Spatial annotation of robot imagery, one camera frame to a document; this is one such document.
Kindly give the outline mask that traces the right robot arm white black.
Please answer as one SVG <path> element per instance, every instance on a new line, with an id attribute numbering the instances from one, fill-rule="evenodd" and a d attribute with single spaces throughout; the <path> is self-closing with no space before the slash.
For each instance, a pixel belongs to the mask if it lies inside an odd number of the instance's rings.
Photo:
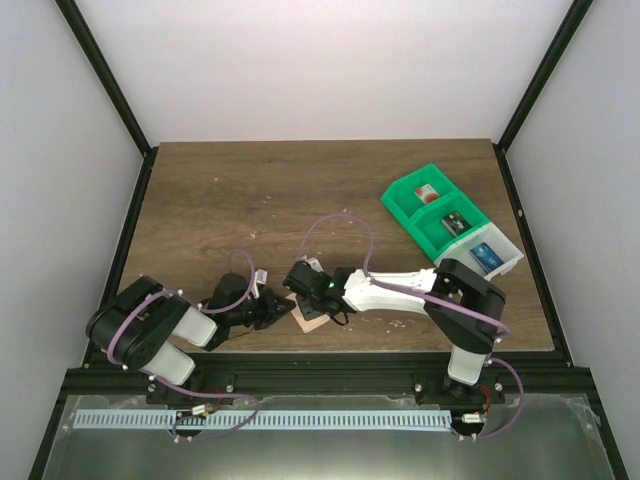
<path id="1" fill-rule="evenodd" d="M 494 345 L 509 333 L 502 321 L 504 292 L 455 259 L 414 272 L 379 273 L 363 266 L 333 274 L 313 259 L 300 259 L 283 286 L 328 316 L 381 310 L 429 317 L 452 345 L 447 377 L 454 385 L 476 386 Z"/>

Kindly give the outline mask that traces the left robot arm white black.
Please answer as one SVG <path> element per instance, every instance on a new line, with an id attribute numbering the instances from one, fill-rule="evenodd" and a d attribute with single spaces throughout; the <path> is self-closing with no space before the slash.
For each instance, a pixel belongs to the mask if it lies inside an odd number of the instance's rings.
<path id="1" fill-rule="evenodd" d="M 295 309 L 295 301 L 276 294 L 265 280 L 264 270 L 252 280 L 227 273 L 198 306 L 141 276 L 92 315 L 86 335 L 111 362 L 182 386 L 196 365 L 169 342 L 172 336 L 212 351 L 230 339 L 232 328 L 263 330 Z"/>

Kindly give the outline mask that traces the beige leather card holder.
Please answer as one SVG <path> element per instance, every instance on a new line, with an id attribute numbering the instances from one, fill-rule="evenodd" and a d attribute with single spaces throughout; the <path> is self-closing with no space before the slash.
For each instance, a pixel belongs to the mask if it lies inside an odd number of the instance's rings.
<path id="1" fill-rule="evenodd" d="M 327 314 L 315 310 L 308 300 L 302 299 L 298 295 L 294 296 L 294 300 L 296 306 L 291 314 L 304 334 L 310 333 L 330 321 Z"/>

